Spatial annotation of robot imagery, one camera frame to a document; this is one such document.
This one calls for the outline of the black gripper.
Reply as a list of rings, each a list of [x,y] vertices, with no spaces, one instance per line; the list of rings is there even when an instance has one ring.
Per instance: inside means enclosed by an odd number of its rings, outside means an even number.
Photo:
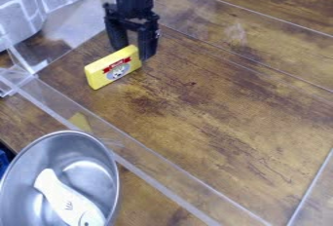
[[[142,60],[152,57],[158,50],[160,37],[159,17],[154,13],[154,0],[116,0],[103,5],[106,11],[106,30],[112,48],[119,51],[128,46],[127,32],[122,23],[139,19],[146,22],[138,29],[138,47]]]

